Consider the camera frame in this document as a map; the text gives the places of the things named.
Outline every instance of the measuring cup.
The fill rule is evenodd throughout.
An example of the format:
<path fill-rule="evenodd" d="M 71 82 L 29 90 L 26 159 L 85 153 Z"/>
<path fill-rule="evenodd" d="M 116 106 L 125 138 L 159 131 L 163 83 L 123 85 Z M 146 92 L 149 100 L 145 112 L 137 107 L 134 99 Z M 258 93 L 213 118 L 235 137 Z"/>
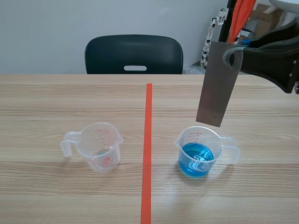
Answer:
<path fill-rule="evenodd" d="M 175 145 L 180 149 L 178 159 L 182 171 L 193 177 L 207 174 L 224 149 L 231 150 L 232 164 L 236 164 L 239 158 L 236 140 L 220 137 L 206 127 L 195 126 L 185 129 L 175 141 Z"/>
<path fill-rule="evenodd" d="M 96 123 L 81 132 L 68 132 L 60 147 L 65 157 L 71 157 L 71 143 L 97 172 L 107 172 L 120 161 L 119 144 L 123 142 L 117 128 L 108 123 Z"/>

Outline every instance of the chair backrest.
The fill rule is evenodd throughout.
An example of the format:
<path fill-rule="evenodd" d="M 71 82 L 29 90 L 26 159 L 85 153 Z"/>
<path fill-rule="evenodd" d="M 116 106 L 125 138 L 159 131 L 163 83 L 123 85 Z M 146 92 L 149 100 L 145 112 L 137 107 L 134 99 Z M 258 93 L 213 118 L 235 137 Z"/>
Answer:
<path fill-rule="evenodd" d="M 164 36 L 101 36 L 88 43 L 85 65 L 88 74 L 182 74 L 183 51 L 176 40 Z M 125 70 L 125 66 L 146 70 Z"/>

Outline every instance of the gray metal plate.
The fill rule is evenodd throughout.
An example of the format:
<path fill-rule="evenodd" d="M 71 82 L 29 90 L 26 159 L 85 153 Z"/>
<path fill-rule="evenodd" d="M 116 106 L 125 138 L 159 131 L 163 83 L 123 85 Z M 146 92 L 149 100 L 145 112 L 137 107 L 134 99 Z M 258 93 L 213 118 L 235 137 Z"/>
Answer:
<path fill-rule="evenodd" d="M 224 63 L 225 52 L 235 47 L 237 45 L 212 42 L 196 117 L 197 122 L 220 127 L 242 66 L 242 50 L 234 51 L 235 60 L 232 66 Z"/>

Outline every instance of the orange object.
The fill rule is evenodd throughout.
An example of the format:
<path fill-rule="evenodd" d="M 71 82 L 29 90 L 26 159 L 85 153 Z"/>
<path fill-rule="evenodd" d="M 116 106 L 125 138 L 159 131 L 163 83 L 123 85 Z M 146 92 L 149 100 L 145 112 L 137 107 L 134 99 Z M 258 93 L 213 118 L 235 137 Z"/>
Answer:
<path fill-rule="evenodd" d="M 233 13 L 232 25 L 230 28 L 229 43 L 234 43 L 236 37 L 247 23 L 255 3 L 256 0 L 237 1 Z"/>
<path fill-rule="evenodd" d="M 153 84 L 146 85 L 143 169 L 141 193 L 141 224 L 151 223 L 151 126 Z"/>

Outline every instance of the plastic bag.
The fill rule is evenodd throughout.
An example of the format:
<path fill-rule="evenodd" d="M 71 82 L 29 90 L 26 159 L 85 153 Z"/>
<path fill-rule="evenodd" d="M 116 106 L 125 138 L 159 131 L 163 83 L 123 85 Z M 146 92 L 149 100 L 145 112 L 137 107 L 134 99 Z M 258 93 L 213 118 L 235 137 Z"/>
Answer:
<path fill-rule="evenodd" d="M 183 74 L 187 75 L 203 75 L 206 70 L 203 67 L 191 65 L 190 67 L 183 70 Z"/>

